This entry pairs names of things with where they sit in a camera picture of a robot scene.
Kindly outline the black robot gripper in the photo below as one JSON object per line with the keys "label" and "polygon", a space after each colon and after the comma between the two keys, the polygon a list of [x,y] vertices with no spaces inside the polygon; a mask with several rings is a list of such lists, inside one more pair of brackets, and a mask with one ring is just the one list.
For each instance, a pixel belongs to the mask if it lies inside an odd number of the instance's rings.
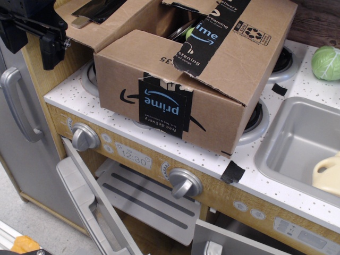
{"label": "black robot gripper", "polygon": [[67,23],[56,13],[55,1],[1,1],[1,39],[11,53],[28,43],[26,33],[39,39],[44,70],[64,60],[70,46]]}

